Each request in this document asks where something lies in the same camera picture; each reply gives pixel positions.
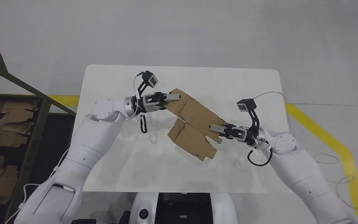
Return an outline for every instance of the cardboard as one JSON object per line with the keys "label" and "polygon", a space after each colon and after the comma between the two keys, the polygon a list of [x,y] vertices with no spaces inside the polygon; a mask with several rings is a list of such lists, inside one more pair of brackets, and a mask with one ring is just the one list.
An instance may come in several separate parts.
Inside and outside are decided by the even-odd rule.
{"label": "cardboard", "polygon": [[34,116],[34,112],[25,109],[10,109],[0,120],[1,123],[25,122]]}
{"label": "cardboard", "polygon": [[177,119],[169,131],[170,139],[200,160],[204,160],[205,157],[214,158],[216,149],[209,143],[206,136],[219,144],[222,139],[219,138],[218,132],[209,129],[209,125],[224,125],[225,120],[177,88],[171,94],[180,94],[181,99],[169,102],[165,107],[182,120]]}
{"label": "cardboard", "polygon": [[30,135],[30,128],[34,125],[34,122],[20,122],[20,123],[0,123],[1,130],[5,130],[7,132],[16,132],[19,134]]}
{"label": "cardboard", "polygon": [[196,156],[201,161],[204,157],[214,158],[216,149],[206,139],[205,134],[193,126],[177,119],[168,136],[179,147]]}
{"label": "cardboard", "polygon": [[6,204],[11,196],[16,185],[17,166],[7,166],[3,169],[3,174],[0,176],[0,204]]}
{"label": "cardboard", "polygon": [[2,101],[0,102],[0,108],[2,108],[1,113],[7,113],[11,109],[26,109],[35,111],[37,110],[37,103],[38,100],[31,100],[31,101]]}
{"label": "cardboard", "polygon": [[224,125],[226,122],[211,110],[200,104],[185,92],[175,89],[172,94],[180,94],[181,99],[165,105],[167,110],[174,113],[185,122],[205,134],[219,144],[223,141],[219,138],[219,132],[209,129],[210,124]]}
{"label": "cardboard", "polygon": [[27,137],[15,132],[0,131],[0,146],[19,147],[20,144],[26,144]]}

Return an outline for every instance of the table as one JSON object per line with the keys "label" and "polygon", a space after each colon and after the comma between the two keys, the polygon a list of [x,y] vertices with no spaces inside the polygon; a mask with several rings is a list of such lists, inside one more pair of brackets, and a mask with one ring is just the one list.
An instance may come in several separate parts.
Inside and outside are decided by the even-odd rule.
{"label": "table", "polygon": [[[143,94],[170,92],[179,88],[229,123],[251,126],[248,113],[236,102],[267,91],[282,91],[279,74],[272,69],[150,67],[90,65],[86,68],[74,125],[76,130],[95,101],[133,96],[133,78],[141,71],[155,74],[159,83]],[[136,87],[141,78],[137,78]],[[261,125],[287,131],[281,95],[266,94],[256,100]],[[292,193],[271,166],[255,167],[247,159],[250,148],[224,139],[215,157],[204,161],[175,145],[167,133],[177,117],[157,111],[146,115],[148,133],[140,131],[135,119],[125,122],[110,151],[90,173],[85,192],[220,192]],[[266,159],[261,156],[257,162]]]}

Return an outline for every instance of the gray floor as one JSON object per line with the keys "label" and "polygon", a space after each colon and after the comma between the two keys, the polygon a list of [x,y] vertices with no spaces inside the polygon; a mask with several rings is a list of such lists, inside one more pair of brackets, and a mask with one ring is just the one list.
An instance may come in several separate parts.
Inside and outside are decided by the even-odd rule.
{"label": "gray floor", "polygon": [[[79,95],[90,64],[276,69],[288,102],[348,146],[357,162],[356,21],[356,0],[3,0],[0,52],[10,73],[61,95]],[[23,91],[1,80],[0,92]],[[292,123],[311,154],[335,155]],[[344,176],[341,166],[322,168],[332,180]],[[347,186],[340,191],[349,201]],[[117,219],[131,198],[88,193],[79,215]],[[294,195],[233,198],[242,223],[314,222]]]}

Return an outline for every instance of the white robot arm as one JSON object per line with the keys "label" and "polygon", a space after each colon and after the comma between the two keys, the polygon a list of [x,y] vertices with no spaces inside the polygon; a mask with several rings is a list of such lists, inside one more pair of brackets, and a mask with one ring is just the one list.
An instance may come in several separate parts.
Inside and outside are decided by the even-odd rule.
{"label": "white robot arm", "polygon": [[94,165],[109,151],[122,124],[139,113],[163,110],[164,104],[179,100],[178,94],[156,92],[141,97],[147,86],[154,87],[158,80],[146,71],[137,96],[120,101],[103,99],[96,102],[76,130],[68,154],[55,173],[42,183],[21,209],[15,223],[68,224],[73,221],[82,198],[82,188]]}
{"label": "white robot arm", "polygon": [[254,164],[249,157],[252,151],[248,154],[248,160],[256,166],[270,163],[282,182],[305,203],[318,224],[358,223],[354,213],[329,189],[315,160],[290,133],[261,128],[253,99],[241,100],[237,106],[240,111],[249,112],[252,118],[250,128],[233,124],[212,124],[209,128],[220,132],[222,137],[263,150],[267,157],[265,164]]}
{"label": "white robot arm", "polygon": [[[102,105],[125,105],[127,99],[114,103],[111,99],[97,102],[94,115],[103,118],[113,112],[113,122],[123,122],[132,114],[124,106],[113,110]],[[71,223],[82,198],[82,188],[94,165],[111,148],[123,123],[86,116],[76,130],[68,154],[57,171],[42,183],[27,200],[15,219],[15,223]]]}

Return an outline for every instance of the yellow tape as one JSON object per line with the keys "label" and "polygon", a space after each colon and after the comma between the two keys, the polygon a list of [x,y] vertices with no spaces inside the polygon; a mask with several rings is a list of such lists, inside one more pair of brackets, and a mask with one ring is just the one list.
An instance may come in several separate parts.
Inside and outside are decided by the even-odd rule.
{"label": "yellow tape", "polygon": [[352,152],[344,144],[338,141],[333,135],[329,134],[326,130],[319,126],[309,116],[305,115],[298,107],[293,104],[287,104],[287,107],[289,115],[295,118],[299,123],[301,123],[310,132],[312,132],[312,134],[314,134],[340,156],[346,176],[353,175],[355,177],[354,180],[348,184],[348,188],[351,194],[353,207],[357,208],[358,173]]}
{"label": "yellow tape", "polygon": [[48,95],[64,106],[78,106],[79,96]]}

